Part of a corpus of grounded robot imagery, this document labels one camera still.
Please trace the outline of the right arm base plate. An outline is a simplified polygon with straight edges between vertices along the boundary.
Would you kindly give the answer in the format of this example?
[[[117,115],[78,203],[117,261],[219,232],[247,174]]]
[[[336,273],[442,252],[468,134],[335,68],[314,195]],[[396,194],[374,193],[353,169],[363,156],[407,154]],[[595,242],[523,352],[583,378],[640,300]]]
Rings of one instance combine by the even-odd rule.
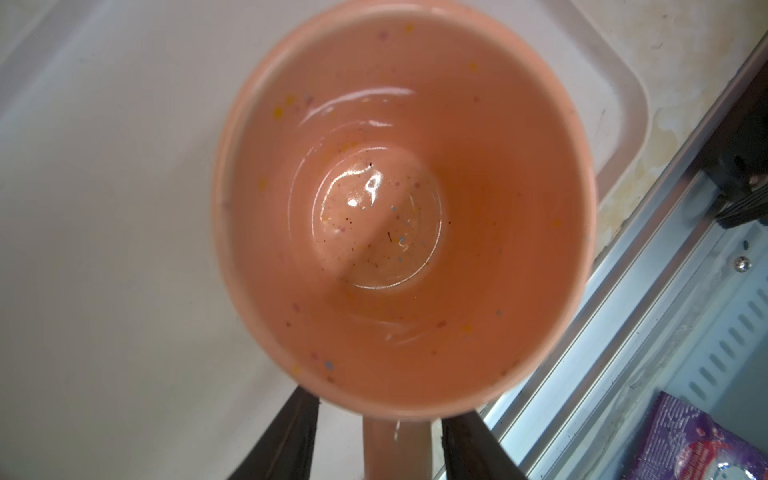
[[[704,172],[726,202],[724,229],[767,224],[767,68],[762,67],[701,151]]]

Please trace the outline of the purple Fox's candy bag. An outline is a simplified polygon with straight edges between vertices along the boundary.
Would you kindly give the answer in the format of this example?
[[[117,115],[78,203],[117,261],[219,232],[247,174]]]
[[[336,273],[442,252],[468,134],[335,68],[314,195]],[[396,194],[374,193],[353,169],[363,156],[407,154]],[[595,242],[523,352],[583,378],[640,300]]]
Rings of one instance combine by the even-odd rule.
[[[704,411],[660,392],[628,479],[765,479],[767,455]]]

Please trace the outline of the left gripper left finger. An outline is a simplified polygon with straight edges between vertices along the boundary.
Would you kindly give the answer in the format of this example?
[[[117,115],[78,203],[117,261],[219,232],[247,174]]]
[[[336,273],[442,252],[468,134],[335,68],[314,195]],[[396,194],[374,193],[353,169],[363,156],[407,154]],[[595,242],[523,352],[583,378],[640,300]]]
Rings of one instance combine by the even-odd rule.
[[[229,479],[309,479],[319,398],[297,386]]]

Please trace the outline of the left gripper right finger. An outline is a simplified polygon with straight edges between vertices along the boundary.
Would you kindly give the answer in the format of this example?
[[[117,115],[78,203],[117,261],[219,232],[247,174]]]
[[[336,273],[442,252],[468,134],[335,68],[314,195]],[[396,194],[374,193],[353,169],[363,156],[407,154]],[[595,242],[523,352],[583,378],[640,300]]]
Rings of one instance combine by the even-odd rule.
[[[476,411],[441,425],[447,480],[527,480]]]

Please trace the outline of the aluminium front rail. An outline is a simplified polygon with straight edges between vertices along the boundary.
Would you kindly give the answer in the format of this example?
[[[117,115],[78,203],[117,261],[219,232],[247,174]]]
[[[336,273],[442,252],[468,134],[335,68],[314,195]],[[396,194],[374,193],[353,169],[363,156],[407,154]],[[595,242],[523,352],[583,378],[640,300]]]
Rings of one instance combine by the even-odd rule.
[[[767,63],[760,42],[601,253],[587,293],[561,341],[502,412],[480,415],[527,479],[580,478],[593,450],[610,447],[623,393],[649,383],[639,368],[669,338],[677,301],[721,236],[718,187],[701,151]]]

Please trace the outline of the orange mug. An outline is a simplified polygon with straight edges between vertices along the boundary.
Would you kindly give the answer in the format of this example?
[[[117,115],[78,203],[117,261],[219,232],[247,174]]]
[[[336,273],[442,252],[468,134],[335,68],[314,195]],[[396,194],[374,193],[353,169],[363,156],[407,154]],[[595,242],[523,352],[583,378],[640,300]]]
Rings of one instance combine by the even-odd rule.
[[[348,1],[285,37],[222,132],[213,232],[244,325],[363,418],[368,479],[552,351],[596,230],[584,128],[543,59],[453,1]]]

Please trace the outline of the white plastic tray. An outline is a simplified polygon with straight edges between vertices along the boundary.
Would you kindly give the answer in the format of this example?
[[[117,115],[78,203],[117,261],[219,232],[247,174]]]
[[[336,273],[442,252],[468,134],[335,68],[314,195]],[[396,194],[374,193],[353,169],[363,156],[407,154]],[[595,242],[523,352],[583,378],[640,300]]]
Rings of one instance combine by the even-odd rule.
[[[248,78],[340,1],[105,1],[1,111],[1,475],[224,479],[297,381],[244,325],[213,232],[222,132]],[[601,38],[571,1],[469,1],[550,67],[596,199],[634,158]],[[313,476],[362,475],[361,415],[320,398]]]

